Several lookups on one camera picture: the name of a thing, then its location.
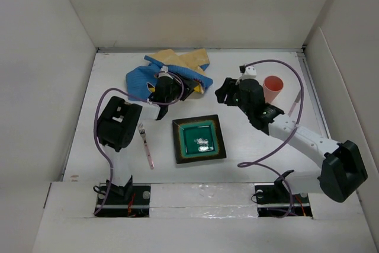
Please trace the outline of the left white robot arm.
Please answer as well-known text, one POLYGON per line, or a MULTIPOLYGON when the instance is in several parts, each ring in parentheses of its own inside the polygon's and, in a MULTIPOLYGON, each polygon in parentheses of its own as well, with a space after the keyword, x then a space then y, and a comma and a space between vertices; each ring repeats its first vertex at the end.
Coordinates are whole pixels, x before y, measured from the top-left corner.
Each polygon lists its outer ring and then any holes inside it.
POLYGON ((110 166, 110 179, 101 194, 111 195, 121 204, 131 199, 133 177, 126 171, 128 164, 121 157, 121 150, 133 140, 141 119, 161 120, 169 105, 185 100, 197 86, 198 82, 193 79, 160 72, 146 99, 118 88, 110 88, 101 95, 95 111, 94 140, 110 166))

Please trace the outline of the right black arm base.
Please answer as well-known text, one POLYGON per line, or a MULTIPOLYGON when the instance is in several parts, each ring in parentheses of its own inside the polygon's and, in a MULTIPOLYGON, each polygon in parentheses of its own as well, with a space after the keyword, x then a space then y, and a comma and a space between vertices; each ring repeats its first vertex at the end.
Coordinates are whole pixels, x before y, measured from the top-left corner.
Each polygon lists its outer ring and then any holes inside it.
POLYGON ((290 194, 284 184, 286 178, 292 171, 286 171, 282 178, 278 177, 274 182, 254 183, 255 192, 251 201, 256 204, 259 217, 313 217, 310 200, 307 196, 290 194))

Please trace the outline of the blue yellow cartoon placemat cloth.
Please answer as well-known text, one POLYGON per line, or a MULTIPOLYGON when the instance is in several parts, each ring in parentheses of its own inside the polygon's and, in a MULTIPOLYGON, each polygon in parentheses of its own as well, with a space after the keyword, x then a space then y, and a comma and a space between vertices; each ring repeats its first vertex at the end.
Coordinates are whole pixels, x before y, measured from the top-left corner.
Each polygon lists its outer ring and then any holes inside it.
POLYGON ((197 83, 195 92, 203 94, 213 84, 213 80, 205 74, 210 65, 206 49, 197 49, 178 55, 172 49, 146 55, 147 65, 138 66, 126 74, 127 92, 135 97, 147 99, 155 90, 158 81, 157 73, 163 66, 168 71, 197 83))

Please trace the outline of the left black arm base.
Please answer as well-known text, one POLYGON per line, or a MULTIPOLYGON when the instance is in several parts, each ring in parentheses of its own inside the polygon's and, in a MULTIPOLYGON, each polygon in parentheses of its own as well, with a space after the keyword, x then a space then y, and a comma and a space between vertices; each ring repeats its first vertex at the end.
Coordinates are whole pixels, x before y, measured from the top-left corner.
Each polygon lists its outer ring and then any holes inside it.
POLYGON ((109 181, 95 185, 97 194, 95 206, 96 217, 129 217, 140 218, 150 216, 150 184, 136 184, 130 177, 124 186, 111 184, 110 192, 105 199, 109 181))

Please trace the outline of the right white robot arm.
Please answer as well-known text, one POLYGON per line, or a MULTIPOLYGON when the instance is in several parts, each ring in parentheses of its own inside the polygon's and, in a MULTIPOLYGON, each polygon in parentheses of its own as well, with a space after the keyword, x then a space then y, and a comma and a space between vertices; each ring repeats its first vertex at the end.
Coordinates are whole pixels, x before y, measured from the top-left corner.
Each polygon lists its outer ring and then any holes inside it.
POLYGON ((367 170, 354 142, 337 142, 299 126, 280 108, 266 103, 257 80, 226 78, 215 95, 218 103, 239 107, 255 129, 282 140, 318 166, 317 171, 285 172, 274 187, 277 200, 286 202, 295 194, 323 193, 342 203, 367 180, 367 170))

